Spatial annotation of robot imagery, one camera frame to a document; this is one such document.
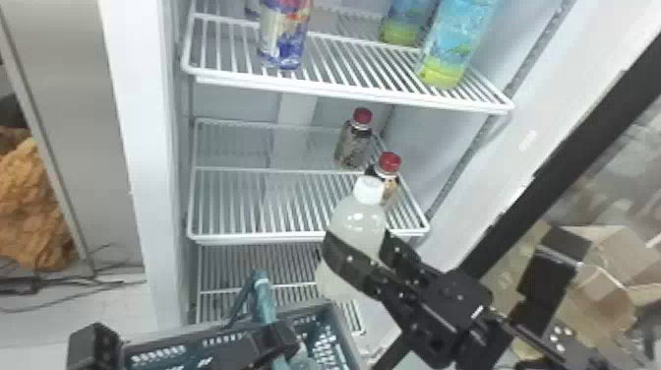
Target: glass bottle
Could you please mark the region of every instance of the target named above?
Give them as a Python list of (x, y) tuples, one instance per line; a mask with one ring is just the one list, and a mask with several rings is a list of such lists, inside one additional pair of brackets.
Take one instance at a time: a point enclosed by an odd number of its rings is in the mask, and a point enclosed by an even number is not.
[(372, 111), (356, 108), (353, 119), (344, 123), (333, 157), (343, 167), (356, 168), (365, 161), (372, 140)]
[(458, 84), (502, 0), (444, 0), (422, 47), (416, 74), (441, 89)]
[(379, 40), (415, 46), (438, 0), (394, 0), (379, 29)]
[(401, 166), (401, 157), (392, 152), (382, 153), (379, 162), (367, 167), (365, 174), (374, 176), (384, 183), (384, 196), (381, 199), (381, 206), (389, 208), (395, 201), (395, 194), (399, 188), (399, 167)]

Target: white wire shelf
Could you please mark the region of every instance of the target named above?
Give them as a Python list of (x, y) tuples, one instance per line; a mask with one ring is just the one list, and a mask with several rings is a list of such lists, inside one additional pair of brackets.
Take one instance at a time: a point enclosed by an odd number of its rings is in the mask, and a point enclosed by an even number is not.
[[(197, 323), (226, 318), (252, 270), (268, 273), (277, 306), (321, 298), (314, 283), (320, 248), (318, 243), (201, 247)], [(340, 308), (351, 332), (363, 335), (365, 327), (358, 303), (343, 303)]]
[(308, 32), (298, 70), (265, 68), (255, 46), (259, 24), (220, 16), (210, 4), (215, 2), (191, 3), (181, 59), (198, 83), (489, 114), (514, 108), (472, 68), (453, 89), (425, 85), (413, 72), (419, 50), (377, 42), (370, 31), (376, 21), (363, 22), (366, 14), (348, 8), (322, 11), (334, 16), (320, 22), (320, 31)]
[[(339, 130), (260, 122), (199, 118), (196, 166), (331, 170), (363, 173), (340, 167), (332, 158)], [(366, 163), (374, 163), (384, 145), (373, 136)]]
[[(195, 12), (235, 19), (245, 19), (244, 2), (227, 0), (195, 0)], [(338, 36), (379, 40), (379, 27), (384, 16), (348, 7), (315, 3), (315, 11), (310, 20), (310, 31)], [(422, 41), (425, 33), (421, 32)]]
[[(326, 169), (334, 163), (332, 151), (324, 148), (334, 146), (338, 133), (199, 119), (187, 217), (189, 238), (201, 245), (323, 240), (332, 210), (351, 193), (362, 173)], [(373, 147), (372, 158), (376, 158), (383, 144), (378, 139), (373, 144), (377, 148)], [(222, 151), (232, 155), (225, 157)], [(306, 158), (289, 161), (290, 154)], [(429, 231), (429, 222), (406, 182), (400, 180), (397, 201), (387, 212), (388, 227), (400, 237), (422, 236)]]

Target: energy drink can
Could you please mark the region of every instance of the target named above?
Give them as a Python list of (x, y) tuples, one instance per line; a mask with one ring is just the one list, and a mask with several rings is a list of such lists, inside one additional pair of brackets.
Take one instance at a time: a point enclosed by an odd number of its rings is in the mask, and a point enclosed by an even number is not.
[(262, 0), (257, 54), (267, 67), (301, 65), (313, 0)]

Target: bottle cap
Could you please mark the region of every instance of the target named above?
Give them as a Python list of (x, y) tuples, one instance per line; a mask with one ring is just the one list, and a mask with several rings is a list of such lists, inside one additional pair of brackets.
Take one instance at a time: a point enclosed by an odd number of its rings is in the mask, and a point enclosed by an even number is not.
[(397, 172), (401, 166), (401, 157), (393, 152), (384, 152), (379, 157), (379, 167), (385, 172)]
[(361, 125), (369, 125), (372, 122), (372, 111), (368, 108), (356, 108), (353, 112), (353, 120)]
[(384, 196), (385, 185), (376, 177), (360, 176), (353, 186), (353, 196), (364, 205), (377, 205)]

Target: white bottle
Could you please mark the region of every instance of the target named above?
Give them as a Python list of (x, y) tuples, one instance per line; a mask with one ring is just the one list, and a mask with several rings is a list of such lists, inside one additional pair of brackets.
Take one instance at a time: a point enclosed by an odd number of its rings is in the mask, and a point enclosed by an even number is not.
[[(332, 214), (328, 231), (346, 244), (379, 261), (379, 250), (386, 233), (386, 214), (379, 205), (384, 183), (372, 176), (361, 176), (353, 194), (344, 198)], [(346, 302), (361, 292), (338, 277), (322, 260), (315, 271), (319, 292), (326, 298)]]

